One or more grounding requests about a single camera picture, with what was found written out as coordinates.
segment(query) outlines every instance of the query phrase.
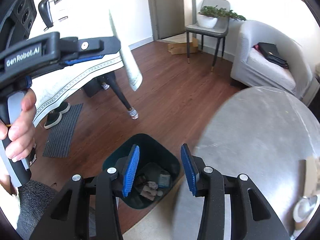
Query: gray marble tabletop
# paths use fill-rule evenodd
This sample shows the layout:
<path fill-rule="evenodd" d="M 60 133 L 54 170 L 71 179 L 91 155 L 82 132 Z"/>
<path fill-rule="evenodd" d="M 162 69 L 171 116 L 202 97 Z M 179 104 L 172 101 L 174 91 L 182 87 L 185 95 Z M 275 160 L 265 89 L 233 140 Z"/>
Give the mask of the gray marble tabletop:
<path fill-rule="evenodd" d="M 292 210 L 303 194 L 304 160 L 320 156 L 320 124 L 294 96 L 271 87 L 248 88 L 218 110 L 192 154 L 221 174 L 247 174 L 291 234 Z M 230 239 L 230 198 L 225 199 L 224 239 Z M 192 196 L 186 181 L 182 184 L 174 240 L 197 238 L 203 201 Z"/>

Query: silver screw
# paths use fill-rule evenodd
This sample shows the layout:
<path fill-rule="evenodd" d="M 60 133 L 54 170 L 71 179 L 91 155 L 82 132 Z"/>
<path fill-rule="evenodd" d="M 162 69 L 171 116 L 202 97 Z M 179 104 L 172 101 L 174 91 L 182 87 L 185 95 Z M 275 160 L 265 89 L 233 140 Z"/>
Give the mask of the silver screw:
<path fill-rule="evenodd" d="M 116 171 L 117 171 L 117 169 L 116 168 L 109 168 L 109 169 L 107 169 L 107 173 L 109 173 L 109 174 L 114 174 L 114 173 L 116 173 Z"/>
<path fill-rule="evenodd" d="M 247 180 L 248 180 L 248 176 L 245 175 L 245 174 L 241 174 L 241 175 L 239 176 L 239 178 L 240 178 L 241 180 L 244 180 L 244 181 L 247 181 Z"/>
<path fill-rule="evenodd" d="M 88 46 L 89 46 L 89 43 L 85 41 L 84 43 L 81 44 L 81 49 L 85 50 L 87 49 Z"/>
<path fill-rule="evenodd" d="M 207 166 L 207 167 L 204 167 L 203 171 L 206 173 L 211 173 L 211 172 L 213 172 L 213 168 Z"/>
<path fill-rule="evenodd" d="M 80 180 L 81 179 L 81 176 L 79 175 L 79 174 L 76 174 L 76 175 L 73 175 L 72 176 L 72 180 L 73 181 L 78 181 L 78 180 Z"/>

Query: white flower pot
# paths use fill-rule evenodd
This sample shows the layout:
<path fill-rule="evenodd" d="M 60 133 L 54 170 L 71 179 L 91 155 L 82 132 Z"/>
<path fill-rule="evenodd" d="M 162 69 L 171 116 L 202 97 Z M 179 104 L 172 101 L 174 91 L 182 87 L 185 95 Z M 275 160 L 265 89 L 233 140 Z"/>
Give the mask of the white flower pot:
<path fill-rule="evenodd" d="M 213 17 L 202 15 L 202 14 L 197 14 L 197 21 L 198 21 L 198 25 L 200 27 L 213 29 L 218 21 L 218 18 L 213 18 Z"/>

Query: gray striped mat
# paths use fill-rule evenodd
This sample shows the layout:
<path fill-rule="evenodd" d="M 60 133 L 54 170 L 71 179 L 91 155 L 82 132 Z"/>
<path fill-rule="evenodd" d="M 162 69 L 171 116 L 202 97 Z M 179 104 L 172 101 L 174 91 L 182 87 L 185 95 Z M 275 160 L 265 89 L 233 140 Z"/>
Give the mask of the gray striped mat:
<path fill-rule="evenodd" d="M 71 106 L 70 110 L 62 115 L 61 121 L 50 128 L 47 143 L 42 156 L 52 158 L 68 157 L 72 135 L 83 104 Z"/>

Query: shoe sole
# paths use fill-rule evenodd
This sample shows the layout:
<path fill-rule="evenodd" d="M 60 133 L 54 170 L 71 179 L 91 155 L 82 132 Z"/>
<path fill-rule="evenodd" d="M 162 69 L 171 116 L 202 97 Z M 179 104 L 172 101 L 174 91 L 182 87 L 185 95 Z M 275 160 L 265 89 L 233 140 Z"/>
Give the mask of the shoe sole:
<path fill-rule="evenodd" d="M 71 108 L 71 105 L 68 103 L 68 106 L 66 109 L 64 109 L 63 111 L 59 112 L 60 114 L 65 114 L 66 112 L 68 112 Z"/>
<path fill-rule="evenodd" d="M 58 124 L 61 121 L 61 119 L 62 119 L 62 114 L 59 114 L 59 117 L 55 122 L 53 122 L 53 123 L 51 123 L 49 125 L 44 125 L 44 128 L 45 129 L 49 129 L 49 128 L 55 126 L 56 124 Z"/>

